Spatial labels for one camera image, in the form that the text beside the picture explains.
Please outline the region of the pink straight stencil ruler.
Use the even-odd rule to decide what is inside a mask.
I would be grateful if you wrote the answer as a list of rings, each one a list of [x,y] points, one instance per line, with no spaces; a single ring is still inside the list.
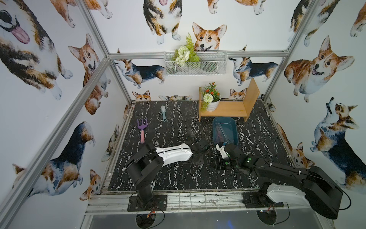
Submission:
[[[216,135],[217,142],[223,142],[223,143],[227,142],[227,138],[220,124],[216,125],[216,133],[217,133]]]

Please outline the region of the teal plastic storage box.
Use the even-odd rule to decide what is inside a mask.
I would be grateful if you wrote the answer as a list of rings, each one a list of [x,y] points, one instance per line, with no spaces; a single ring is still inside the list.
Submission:
[[[233,143],[235,145],[238,145],[239,143],[239,136],[237,131],[236,122],[231,117],[215,117],[213,119],[213,142],[215,144],[219,144],[220,142],[217,142],[216,139],[216,125],[220,124],[222,126],[222,129],[225,133],[225,136],[227,138],[227,144]]]

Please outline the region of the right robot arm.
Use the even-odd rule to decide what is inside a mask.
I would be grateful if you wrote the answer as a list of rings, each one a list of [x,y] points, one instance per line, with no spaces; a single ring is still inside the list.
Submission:
[[[265,182],[258,192],[260,207],[286,202],[311,207],[319,215],[337,219],[343,190],[321,168],[299,169],[267,162],[262,157],[246,155],[234,144],[217,144],[217,170],[233,170],[246,175],[278,180],[281,185]]]

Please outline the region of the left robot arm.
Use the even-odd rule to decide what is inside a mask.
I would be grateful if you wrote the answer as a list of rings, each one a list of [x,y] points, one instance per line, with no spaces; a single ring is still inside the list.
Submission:
[[[129,159],[126,167],[140,203],[146,205],[154,201],[151,182],[162,167],[177,162],[200,164],[209,148],[210,143],[205,139],[186,141],[168,148],[158,148],[153,144],[143,146]]]

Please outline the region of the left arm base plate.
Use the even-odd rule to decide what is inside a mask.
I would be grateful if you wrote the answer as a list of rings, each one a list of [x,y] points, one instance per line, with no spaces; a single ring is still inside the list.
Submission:
[[[140,211],[155,211],[163,210],[167,208],[167,195],[156,195],[152,200],[143,202],[139,196],[130,196],[127,211],[128,212],[140,212]]]

